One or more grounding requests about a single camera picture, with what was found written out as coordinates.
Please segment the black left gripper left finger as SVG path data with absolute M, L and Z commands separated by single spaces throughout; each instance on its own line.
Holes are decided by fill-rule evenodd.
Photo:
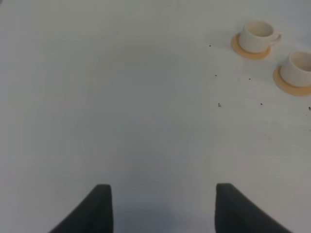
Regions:
M 114 231 L 112 189 L 98 184 L 83 201 L 64 218 L 52 233 L 112 233 Z

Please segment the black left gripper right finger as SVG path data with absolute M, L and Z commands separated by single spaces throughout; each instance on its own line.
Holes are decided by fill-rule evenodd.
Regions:
M 217 233 L 289 233 L 230 183 L 216 185 Z

